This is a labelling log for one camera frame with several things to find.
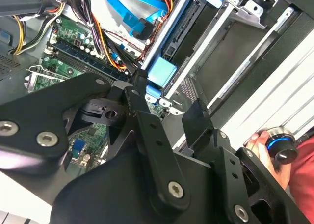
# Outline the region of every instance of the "red sleeve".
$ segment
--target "red sleeve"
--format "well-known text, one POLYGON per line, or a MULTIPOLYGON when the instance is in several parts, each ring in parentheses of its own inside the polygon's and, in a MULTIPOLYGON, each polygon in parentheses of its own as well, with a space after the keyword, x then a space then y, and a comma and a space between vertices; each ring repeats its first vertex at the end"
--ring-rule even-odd
POLYGON ((299 209, 314 224, 314 137, 298 146, 291 166, 290 192, 299 209))

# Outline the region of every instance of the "silver screw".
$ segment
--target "silver screw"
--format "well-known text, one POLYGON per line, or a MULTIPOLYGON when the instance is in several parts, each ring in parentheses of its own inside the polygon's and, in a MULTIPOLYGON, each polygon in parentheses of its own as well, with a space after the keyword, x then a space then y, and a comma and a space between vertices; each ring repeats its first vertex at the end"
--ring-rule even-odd
POLYGON ((135 94, 135 95, 140 95, 137 90, 132 90, 132 92, 133 92, 133 94, 135 94))
POLYGON ((100 85, 104 85, 105 84, 105 82, 103 80, 101 80, 101 79, 96 79, 96 82, 98 84, 100 84, 100 85))
POLYGON ((219 132, 219 134, 221 135, 222 138, 224 138, 224 139, 227 138, 227 135, 224 134, 223 132, 219 132))
POLYGON ((175 198, 183 197, 183 194, 184 194, 183 188, 178 182, 170 181, 168 184, 168 190, 170 194, 172 194, 172 196, 175 198))
POLYGON ((240 205, 235 206, 235 214, 245 223, 249 221, 249 215, 240 205))
POLYGON ((0 121, 0 136, 9 137, 17 133, 19 126, 10 121, 0 121))
POLYGON ((247 150, 246 150, 246 153, 247 153, 247 155, 248 155, 249 157, 251 157, 251 158, 253 157, 253 154, 252 154, 252 152, 251 152, 250 150, 247 149, 247 150))
POLYGON ((52 132, 41 132, 38 134, 36 141, 43 147, 52 147, 58 143, 58 137, 52 132))

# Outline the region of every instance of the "hand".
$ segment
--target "hand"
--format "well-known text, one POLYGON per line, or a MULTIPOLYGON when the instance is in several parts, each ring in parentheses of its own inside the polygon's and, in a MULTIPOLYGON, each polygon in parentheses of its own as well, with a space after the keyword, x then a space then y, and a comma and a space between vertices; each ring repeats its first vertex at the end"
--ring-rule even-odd
POLYGON ((279 172, 275 171, 274 166, 271 162, 271 158, 269 157, 268 151, 265 146, 268 138, 269 134, 267 131, 262 132, 260 136, 259 134, 255 133, 250 138, 249 142, 246 145, 246 148, 253 151, 253 153, 260 159, 260 161, 264 164, 267 170, 273 175, 276 181, 285 190, 290 180, 291 164, 281 165, 281 170, 279 172))

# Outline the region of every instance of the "white cable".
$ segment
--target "white cable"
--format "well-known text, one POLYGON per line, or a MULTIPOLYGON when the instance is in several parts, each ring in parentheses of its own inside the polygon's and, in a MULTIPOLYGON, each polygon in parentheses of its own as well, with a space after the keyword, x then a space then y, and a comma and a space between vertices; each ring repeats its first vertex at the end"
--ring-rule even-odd
POLYGON ((51 20, 46 24, 45 29, 44 29, 43 33, 41 34, 41 36, 39 37, 38 41, 35 42, 34 44, 32 44, 31 46, 29 46, 29 47, 27 47, 27 48, 21 50, 20 52, 17 53, 17 55, 19 55, 19 54, 23 53, 24 51, 29 50, 29 49, 31 49, 31 48, 33 48, 33 47, 35 47, 35 46, 38 45, 38 43, 41 41, 41 39, 42 39, 42 38, 44 37, 44 35, 46 34, 46 31, 48 30, 49 26, 56 20, 57 17, 59 17, 59 16, 61 15, 61 13, 62 13, 62 11, 63 11, 63 9, 64 9, 64 7, 65 7, 65 4, 62 4, 61 6, 62 6, 62 7, 60 8, 60 10, 55 14, 55 17, 54 17, 53 19, 51 19, 51 20))

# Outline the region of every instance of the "blue light ring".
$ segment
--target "blue light ring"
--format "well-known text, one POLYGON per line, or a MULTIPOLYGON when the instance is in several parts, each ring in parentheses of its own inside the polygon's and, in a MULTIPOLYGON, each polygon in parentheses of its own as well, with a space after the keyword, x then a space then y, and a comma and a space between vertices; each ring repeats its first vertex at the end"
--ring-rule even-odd
POLYGON ((289 137, 281 137, 281 138, 277 138, 275 140, 273 140, 267 147, 267 150, 269 150, 276 142, 281 141, 281 140, 292 140, 289 137))

